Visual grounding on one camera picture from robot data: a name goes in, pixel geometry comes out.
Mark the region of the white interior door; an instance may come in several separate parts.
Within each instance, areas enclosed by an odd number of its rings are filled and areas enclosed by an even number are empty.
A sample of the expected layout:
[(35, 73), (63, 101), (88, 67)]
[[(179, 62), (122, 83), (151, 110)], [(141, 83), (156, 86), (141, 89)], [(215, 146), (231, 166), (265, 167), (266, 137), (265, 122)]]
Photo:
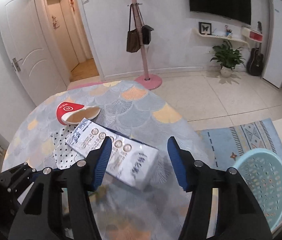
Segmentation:
[(66, 89), (44, 38), (34, 0), (0, 0), (0, 32), (12, 66), (35, 105)]

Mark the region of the butterfly picture frame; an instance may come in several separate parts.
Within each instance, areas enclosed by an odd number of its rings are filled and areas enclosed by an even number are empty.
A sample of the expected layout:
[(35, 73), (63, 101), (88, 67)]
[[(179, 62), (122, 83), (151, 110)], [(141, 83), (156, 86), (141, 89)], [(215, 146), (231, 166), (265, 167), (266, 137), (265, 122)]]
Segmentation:
[(212, 35), (212, 24), (206, 22), (198, 23), (199, 33), (202, 35)]

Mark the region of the polka dot paper bag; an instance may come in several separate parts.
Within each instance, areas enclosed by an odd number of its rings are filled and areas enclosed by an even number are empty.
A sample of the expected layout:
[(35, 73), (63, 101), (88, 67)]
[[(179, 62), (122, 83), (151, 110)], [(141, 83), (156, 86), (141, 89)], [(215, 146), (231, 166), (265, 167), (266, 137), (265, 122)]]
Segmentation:
[(76, 125), (62, 126), (61, 129), (52, 135), (54, 150), (53, 158), (59, 169), (70, 168), (77, 161), (83, 160), (84, 156), (73, 150), (67, 139), (72, 135)]

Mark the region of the brown hanging tote bag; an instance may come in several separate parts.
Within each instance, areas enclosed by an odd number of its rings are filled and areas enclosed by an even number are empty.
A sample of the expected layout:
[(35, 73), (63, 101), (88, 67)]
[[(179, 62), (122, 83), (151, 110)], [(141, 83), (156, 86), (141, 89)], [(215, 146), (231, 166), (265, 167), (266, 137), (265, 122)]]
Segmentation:
[(133, 5), (130, 4), (129, 30), (127, 32), (126, 51), (129, 53), (136, 53), (138, 50), (140, 50), (139, 34), (133, 12)]

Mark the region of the white red wall box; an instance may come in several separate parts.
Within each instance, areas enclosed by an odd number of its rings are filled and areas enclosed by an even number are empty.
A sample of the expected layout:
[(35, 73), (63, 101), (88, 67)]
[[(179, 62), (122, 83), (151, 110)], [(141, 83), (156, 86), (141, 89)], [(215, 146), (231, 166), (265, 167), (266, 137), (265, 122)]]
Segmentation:
[(241, 35), (246, 37), (246, 38), (249, 38), (250, 40), (252, 40), (254, 42), (259, 42), (259, 43), (263, 42), (263, 35), (260, 32), (255, 31), (255, 30), (250, 29), (250, 28), (242, 27), (241, 28)]

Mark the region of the red white paper cup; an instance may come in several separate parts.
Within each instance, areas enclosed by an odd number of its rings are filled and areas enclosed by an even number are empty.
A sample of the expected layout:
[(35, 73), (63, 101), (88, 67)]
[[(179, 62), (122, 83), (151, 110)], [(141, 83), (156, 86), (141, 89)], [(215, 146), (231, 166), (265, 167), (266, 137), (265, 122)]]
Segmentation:
[(98, 106), (85, 106), (73, 102), (62, 102), (56, 109), (56, 118), (62, 125), (77, 125), (83, 119), (92, 120), (101, 111)]

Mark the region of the black acoustic guitar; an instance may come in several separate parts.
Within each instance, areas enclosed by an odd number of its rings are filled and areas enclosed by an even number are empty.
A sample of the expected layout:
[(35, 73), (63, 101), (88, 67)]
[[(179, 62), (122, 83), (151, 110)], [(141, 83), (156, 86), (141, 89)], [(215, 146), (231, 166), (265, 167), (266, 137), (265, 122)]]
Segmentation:
[[(258, 21), (257, 31), (262, 34), (262, 23)], [(247, 72), (252, 76), (260, 76), (264, 68), (264, 55), (261, 53), (262, 43), (257, 42), (257, 45), (252, 48), (249, 61), (247, 63)]]

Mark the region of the potted green plant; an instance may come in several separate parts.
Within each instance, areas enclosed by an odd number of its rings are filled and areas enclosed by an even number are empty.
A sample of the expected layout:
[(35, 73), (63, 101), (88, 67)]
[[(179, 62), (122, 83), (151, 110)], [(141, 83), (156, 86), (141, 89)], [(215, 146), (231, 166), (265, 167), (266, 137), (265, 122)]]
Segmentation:
[(233, 49), (232, 44), (228, 40), (224, 40), (221, 45), (213, 46), (212, 49), (214, 56), (211, 58), (211, 61), (220, 64), (220, 74), (224, 78), (230, 77), (236, 66), (245, 65), (241, 47)]

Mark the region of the scallop pattern tablecloth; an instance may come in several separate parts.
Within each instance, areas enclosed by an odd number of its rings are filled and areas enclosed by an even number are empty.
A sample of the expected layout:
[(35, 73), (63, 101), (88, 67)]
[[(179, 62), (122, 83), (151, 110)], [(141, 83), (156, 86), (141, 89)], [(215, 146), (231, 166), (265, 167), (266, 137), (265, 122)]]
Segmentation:
[[(66, 142), (74, 125), (56, 110), (69, 103), (97, 106), (100, 113), (73, 150)], [(102, 185), (90, 202), (102, 239), (178, 239), (191, 195), (179, 186), (167, 152), (174, 137), (181, 149), (212, 165), (203, 140), (165, 100), (133, 81), (72, 89), (49, 97), (22, 122), (8, 147), (3, 170), (27, 163), (69, 168), (88, 150), (112, 140)]]

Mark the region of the blue patterned rug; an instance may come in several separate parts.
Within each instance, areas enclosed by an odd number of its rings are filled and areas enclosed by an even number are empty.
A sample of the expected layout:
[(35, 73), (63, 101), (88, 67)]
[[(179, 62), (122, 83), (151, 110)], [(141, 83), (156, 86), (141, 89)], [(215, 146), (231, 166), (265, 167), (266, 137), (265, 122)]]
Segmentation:
[(208, 153), (213, 155), (213, 168), (226, 170), (246, 152), (266, 148), (282, 160), (282, 143), (270, 118), (249, 124), (205, 129), (197, 134)]

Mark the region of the white lower wall shelf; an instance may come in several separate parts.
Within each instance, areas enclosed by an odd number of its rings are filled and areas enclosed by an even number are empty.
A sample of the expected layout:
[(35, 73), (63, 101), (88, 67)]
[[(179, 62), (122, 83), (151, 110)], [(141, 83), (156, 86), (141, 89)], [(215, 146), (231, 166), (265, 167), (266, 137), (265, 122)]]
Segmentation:
[(246, 45), (248, 48), (250, 47), (249, 43), (247, 41), (244, 41), (244, 40), (239, 39), (239, 38), (229, 38), (229, 37), (220, 36), (220, 35), (201, 34), (197, 28), (193, 28), (192, 31), (195, 34), (197, 34), (198, 36), (200, 36), (200, 37), (204, 37), (204, 38), (217, 38), (217, 39), (221, 39), (221, 40), (227, 40), (227, 41), (232, 41), (232, 42), (239, 42), (239, 43), (241, 43), (243, 45)]

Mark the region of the long blue white carton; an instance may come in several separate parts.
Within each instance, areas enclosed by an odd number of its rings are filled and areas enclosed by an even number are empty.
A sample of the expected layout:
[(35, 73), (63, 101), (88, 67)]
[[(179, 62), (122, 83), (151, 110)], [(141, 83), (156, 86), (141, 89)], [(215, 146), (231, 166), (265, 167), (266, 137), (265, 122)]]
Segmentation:
[(106, 172), (119, 181), (143, 190), (157, 163), (159, 150), (83, 119), (67, 139), (67, 144), (86, 157), (99, 148), (106, 137), (112, 141), (112, 152)]

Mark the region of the black hanging bag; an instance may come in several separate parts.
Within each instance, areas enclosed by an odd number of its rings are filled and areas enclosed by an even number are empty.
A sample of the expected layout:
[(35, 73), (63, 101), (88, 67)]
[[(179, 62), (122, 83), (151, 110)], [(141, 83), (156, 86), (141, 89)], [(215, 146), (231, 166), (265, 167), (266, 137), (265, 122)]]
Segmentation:
[(143, 20), (142, 13), (140, 11), (139, 5), (137, 5), (137, 9), (138, 9), (138, 13), (139, 13), (140, 21), (141, 21), (141, 25), (142, 25), (143, 44), (144, 45), (149, 45), (150, 42), (151, 42), (151, 32), (154, 31), (154, 29), (151, 26), (149, 26), (149, 25), (144, 23), (144, 20)]

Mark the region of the light blue plastic basket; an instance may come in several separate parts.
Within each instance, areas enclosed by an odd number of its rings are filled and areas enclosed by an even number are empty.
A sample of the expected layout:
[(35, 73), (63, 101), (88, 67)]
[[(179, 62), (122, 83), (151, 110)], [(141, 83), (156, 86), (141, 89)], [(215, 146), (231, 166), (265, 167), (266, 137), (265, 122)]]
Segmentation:
[(233, 166), (254, 194), (270, 229), (282, 221), (282, 161), (272, 151), (255, 148), (242, 155)]

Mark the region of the white standing air conditioner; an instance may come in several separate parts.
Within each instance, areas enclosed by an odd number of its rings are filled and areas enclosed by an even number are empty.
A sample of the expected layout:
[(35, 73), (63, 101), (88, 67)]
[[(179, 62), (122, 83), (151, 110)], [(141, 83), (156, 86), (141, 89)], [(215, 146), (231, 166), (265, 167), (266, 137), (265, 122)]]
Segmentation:
[(270, 32), (262, 78), (277, 88), (282, 86), (282, 0), (270, 0)]

